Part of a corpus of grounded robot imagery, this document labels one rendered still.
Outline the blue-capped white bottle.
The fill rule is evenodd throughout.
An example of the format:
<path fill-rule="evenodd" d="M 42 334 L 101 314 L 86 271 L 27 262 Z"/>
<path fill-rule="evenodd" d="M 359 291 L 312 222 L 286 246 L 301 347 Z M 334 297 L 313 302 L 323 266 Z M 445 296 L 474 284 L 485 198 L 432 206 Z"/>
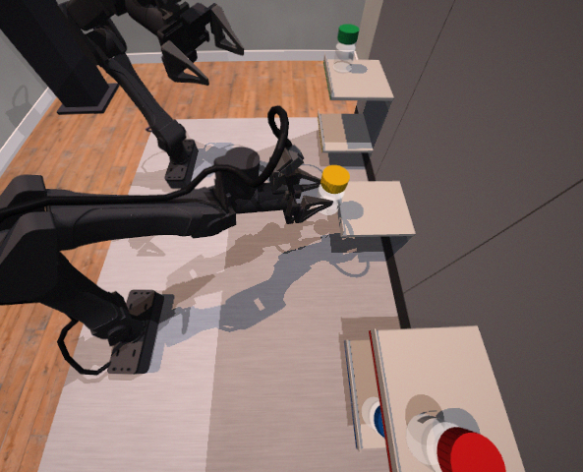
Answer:
<path fill-rule="evenodd" d="M 362 417 L 372 430 L 384 438 L 379 399 L 377 397 L 370 397 L 364 402 L 362 406 Z"/>

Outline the white bottle with yellow cap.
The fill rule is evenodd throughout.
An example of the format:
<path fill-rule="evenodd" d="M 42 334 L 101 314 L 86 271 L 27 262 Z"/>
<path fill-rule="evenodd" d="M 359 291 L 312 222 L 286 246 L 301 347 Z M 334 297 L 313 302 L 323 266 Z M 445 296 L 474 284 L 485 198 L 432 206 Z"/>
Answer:
<path fill-rule="evenodd" d="M 319 211 L 323 215 L 337 213 L 349 182 L 349 172 L 338 165 L 327 166 L 321 176 L 317 198 L 333 201 L 332 206 Z"/>

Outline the white bottle with red cap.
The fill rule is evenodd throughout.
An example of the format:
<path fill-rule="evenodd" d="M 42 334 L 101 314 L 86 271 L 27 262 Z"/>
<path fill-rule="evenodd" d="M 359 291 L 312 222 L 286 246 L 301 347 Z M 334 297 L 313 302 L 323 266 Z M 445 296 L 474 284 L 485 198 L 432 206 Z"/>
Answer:
<path fill-rule="evenodd" d="M 409 421 L 406 441 L 414 457 L 434 472 L 506 472 L 488 438 L 428 414 Z"/>

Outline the clear bottle with green cap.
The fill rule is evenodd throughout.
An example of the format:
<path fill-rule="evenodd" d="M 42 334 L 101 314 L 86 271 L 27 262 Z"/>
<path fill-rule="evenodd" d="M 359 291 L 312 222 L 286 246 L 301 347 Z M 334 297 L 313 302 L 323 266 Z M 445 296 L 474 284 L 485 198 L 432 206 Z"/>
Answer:
<path fill-rule="evenodd" d="M 351 71 L 358 34 L 359 28 L 354 25 L 341 25 L 339 27 L 338 43 L 336 44 L 333 61 L 333 70 L 335 72 L 345 74 Z"/>

